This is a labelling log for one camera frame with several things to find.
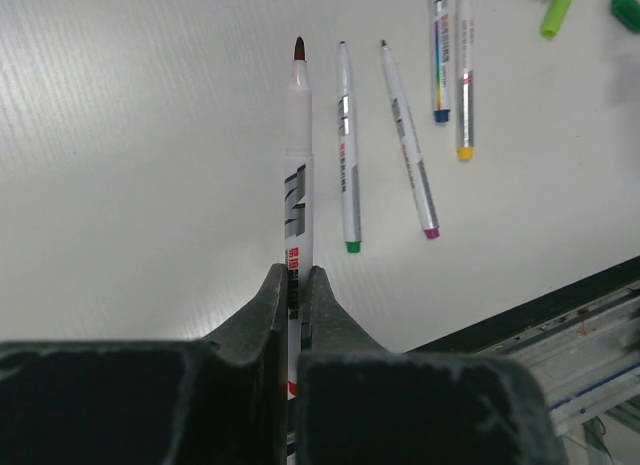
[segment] brown marker tip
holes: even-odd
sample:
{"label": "brown marker tip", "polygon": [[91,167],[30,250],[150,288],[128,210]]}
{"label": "brown marker tip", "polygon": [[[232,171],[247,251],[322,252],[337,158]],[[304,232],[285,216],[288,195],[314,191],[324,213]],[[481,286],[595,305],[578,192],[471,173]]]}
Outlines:
{"label": "brown marker tip", "polygon": [[293,52],[294,60],[304,60],[304,41],[302,37],[298,37],[296,40],[296,50]]}

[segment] marker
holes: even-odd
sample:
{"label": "marker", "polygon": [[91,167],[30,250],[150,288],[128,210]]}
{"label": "marker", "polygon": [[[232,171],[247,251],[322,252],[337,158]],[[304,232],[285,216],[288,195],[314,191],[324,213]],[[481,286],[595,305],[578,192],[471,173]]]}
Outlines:
{"label": "marker", "polygon": [[420,217],[420,225],[424,230],[424,234],[428,239],[438,238],[440,230],[438,225],[438,217],[436,209],[433,205],[431,190],[427,180],[427,172],[424,169],[424,161],[420,152],[418,136],[416,128],[413,124],[411,109],[407,102],[407,96],[400,82],[400,73],[398,67],[393,61],[391,49],[385,40],[382,40],[382,67],[384,70],[384,78],[387,82],[387,91],[389,92],[389,101],[391,102],[391,111],[396,122],[398,137],[402,145],[402,154],[404,162],[407,166],[409,174],[409,182],[413,190],[413,199],[416,203],[418,216]]}
{"label": "marker", "polygon": [[304,42],[298,37],[293,75],[287,88],[287,150],[284,180],[284,261],[288,271],[288,396],[297,394],[305,287],[313,266],[313,154],[311,151],[311,87]]}
{"label": "marker", "polygon": [[473,158],[473,1],[458,0],[458,136],[460,160]]}
{"label": "marker", "polygon": [[342,190],[342,232],[347,252],[358,253],[362,242],[360,227],[360,186],[353,78],[347,44],[338,45],[338,136],[340,139],[340,188]]}
{"label": "marker", "polygon": [[449,121],[449,0],[431,0],[431,66],[433,67],[433,116],[436,123]]}

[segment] green marker end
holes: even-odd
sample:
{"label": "green marker end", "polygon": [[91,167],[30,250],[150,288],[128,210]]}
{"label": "green marker end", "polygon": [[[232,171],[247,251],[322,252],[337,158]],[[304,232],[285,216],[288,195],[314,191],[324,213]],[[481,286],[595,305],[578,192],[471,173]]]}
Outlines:
{"label": "green marker end", "polygon": [[344,242],[347,244],[347,252],[349,253],[360,253],[360,243],[361,242]]}

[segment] table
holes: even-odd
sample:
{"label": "table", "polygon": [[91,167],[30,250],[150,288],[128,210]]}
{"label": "table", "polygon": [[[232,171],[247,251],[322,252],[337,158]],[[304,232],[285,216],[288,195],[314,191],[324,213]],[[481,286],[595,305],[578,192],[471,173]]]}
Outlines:
{"label": "table", "polygon": [[[640,254],[640,47],[608,0],[551,42],[476,0],[477,151],[431,116],[427,0],[0,0],[0,338],[184,338],[282,260],[284,89],[314,87],[315,254],[403,351]],[[399,62],[441,222],[424,240],[379,57]],[[335,54],[358,98],[363,250],[342,242]]]}

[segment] purple marker end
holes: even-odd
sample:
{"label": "purple marker end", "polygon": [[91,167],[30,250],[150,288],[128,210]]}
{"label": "purple marker end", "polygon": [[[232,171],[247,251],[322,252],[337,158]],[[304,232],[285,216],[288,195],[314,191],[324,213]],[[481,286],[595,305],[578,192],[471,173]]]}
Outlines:
{"label": "purple marker end", "polygon": [[425,230],[424,234],[429,240],[434,240],[440,236],[440,230],[437,228],[430,228],[429,230]]}

